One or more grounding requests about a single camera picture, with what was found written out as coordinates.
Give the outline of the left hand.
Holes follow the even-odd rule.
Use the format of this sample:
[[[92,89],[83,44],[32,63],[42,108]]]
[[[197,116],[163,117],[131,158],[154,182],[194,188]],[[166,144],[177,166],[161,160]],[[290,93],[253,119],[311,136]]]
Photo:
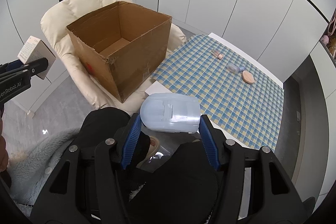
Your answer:
[[[3,121],[0,119],[0,172],[7,169],[9,163],[9,154],[6,150],[6,141],[2,136],[3,131]]]

